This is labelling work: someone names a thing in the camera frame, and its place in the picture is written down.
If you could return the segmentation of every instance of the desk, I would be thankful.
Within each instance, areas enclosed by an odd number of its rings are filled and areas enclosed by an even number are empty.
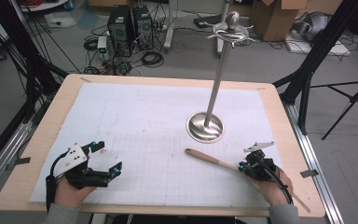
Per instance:
[[[43,161],[57,137],[66,114],[76,99],[84,82],[117,83],[127,85],[154,85],[177,87],[211,88],[210,80],[190,80],[153,77],[102,77],[71,75],[62,84],[48,112],[43,117],[22,157],[31,157],[31,162],[16,166],[9,180],[0,192],[0,210],[45,211],[41,203],[29,203],[34,183],[39,177]],[[307,212],[296,200],[301,217],[322,217],[324,208],[311,178],[303,178],[300,172],[308,169],[295,134],[282,107],[274,86],[266,83],[222,82],[223,89],[259,91],[266,110],[270,129],[281,155],[285,172],[291,177],[296,195],[308,206]],[[83,212],[162,214],[162,215],[203,215],[203,216],[267,216],[268,212],[246,208],[191,207],[191,206],[150,206],[150,205],[101,205],[84,204]]]

